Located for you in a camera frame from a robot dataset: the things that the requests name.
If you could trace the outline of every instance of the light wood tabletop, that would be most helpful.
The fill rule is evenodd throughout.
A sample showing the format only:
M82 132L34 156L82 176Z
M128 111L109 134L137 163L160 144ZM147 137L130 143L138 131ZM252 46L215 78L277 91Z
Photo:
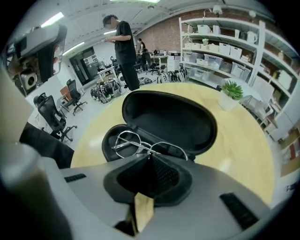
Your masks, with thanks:
M238 105L226 112L218 105L218 91L196 84L154 84L140 90L177 94L206 107L216 118L217 138L207 152L196 156L195 162L227 173L266 204L271 202L274 189L272 154L262 129L246 109ZM115 99L90 123L76 147L71 167L106 163L101 150L102 139L111 127L125 123L121 111L124 98Z

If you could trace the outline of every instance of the eyeglass case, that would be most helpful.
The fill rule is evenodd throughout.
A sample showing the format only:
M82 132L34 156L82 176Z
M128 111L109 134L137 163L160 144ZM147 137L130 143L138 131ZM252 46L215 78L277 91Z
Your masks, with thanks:
M107 162L120 159L112 147L115 146L117 136L125 130L137 133L142 141L151 145L163 141L179 146L189 160L207 151L217 137L217 122L208 109L171 93L133 91L124 99L122 116L126 124L109 129L102 141L102 151ZM128 157L135 151L136 147L128 146L118 153ZM184 158L180 149L170 145L161 146L159 152Z

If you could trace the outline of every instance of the white pot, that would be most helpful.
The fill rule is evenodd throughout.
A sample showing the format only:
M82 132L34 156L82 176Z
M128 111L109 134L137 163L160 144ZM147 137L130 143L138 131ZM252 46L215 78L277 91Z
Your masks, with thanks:
M239 104L238 100L234 100L231 97L227 96L223 91L221 91L221 96L219 98L219 105L223 108L225 111L230 111L235 106Z

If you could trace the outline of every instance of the ceiling light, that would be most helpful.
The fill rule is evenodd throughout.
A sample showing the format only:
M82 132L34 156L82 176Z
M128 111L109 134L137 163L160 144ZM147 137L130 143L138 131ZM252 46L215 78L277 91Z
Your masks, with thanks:
M80 44L77 44L76 46L70 48L69 50L65 51L62 55L66 55L68 52L72 51L73 49L75 49L76 47L79 47L80 45L84 44L84 42L80 43Z
M48 19L46 22L44 22L41 27L44 28L46 26L49 26L53 23L55 23L56 21L58 21L59 19L61 19L62 17L64 17L64 15L59 12L58 14L54 15L52 18Z
M158 3L160 0L137 0L137 1Z
M105 35L105 34L110 34L110 33L116 32L116 31L117 31L117 30L112 30L112 31L109 31L109 32L105 32L104 35Z

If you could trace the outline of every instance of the shelf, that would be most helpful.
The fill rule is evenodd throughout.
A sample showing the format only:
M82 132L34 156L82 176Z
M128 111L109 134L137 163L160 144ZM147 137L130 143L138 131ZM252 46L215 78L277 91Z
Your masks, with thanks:
M201 64L197 64L197 63L195 63L195 62L185 62L185 61L182 61L181 63L190 64L190 65L194 65L194 66L198 66L198 67L202 67L202 68L207 68L207 69L209 69L209 70L212 70L212 71L221 73L221 74L223 74L223 75L225 75L225 76L228 76L228 77L237 79L236 76L233 76L233 75L231 75L230 73L221 71L221 70L219 70L219 69L215 69L215 68L210 67L210 66L204 66L204 65L201 65Z
M264 49L262 57L265 58L267 61L271 62L273 65L275 65L279 69L283 69L283 70L287 71L288 74L295 76L297 79L299 78L299 76L296 74L296 72L285 61L279 59L279 57L276 56L275 54L273 54L272 52Z
M185 47L183 47L182 49L183 50L198 51L198 52L203 52L203 53L211 53L211 54L215 54L215 55L218 55L218 56L223 56L225 58L230 58L230 59L232 59L232 60L234 60L236 62L240 62L240 63L242 63L244 65L247 65L247 66L249 66L251 68L254 67L253 64L251 64L250 62L243 61L242 59L238 59L238 58L235 58L235 57L230 56L230 55L226 55L226 54L221 53L221 52L214 52L214 51L204 50L204 49L185 48Z
M289 42L287 42L283 37L279 36L275 32L272 32L268 29L266 29L265 41L273 45L277 49L282 50L284 54L286 54L290 58L300 57L297 51Z
M201 80L199 80L199 79L196 79L196 78L190 77L190 76L189 76L189 78L194 79L194 80L196 80L196 81L198 81L198 82L202 82L202 83L204 83L204 84L206 84L206 85L209 85L209 86L211 86L211 87L213 87L213 88L217 88L217 86L218 86L217 83L215 83L215 82L213 82L213 81L210 81L210 80L201 81Z
M183 37L190 37L192 39L203 39L208 38L212 41L218 41L218 42L226 42L241 48L248 49L252 52L257 50L257 45L249 43L243 39L222 35L222 34L213 34L213 33L185 33L182 34Z
M286 94L289 98L291 97L291 94L288 90L286 90L277 80L275 80L273 77L271 77L269 74L265 73L262 70L258 70L258 72L260 74L262 74L263 76L265 76L267 79L269 79L272 83L274 83L276 86L278 86L283 92L284 94Z

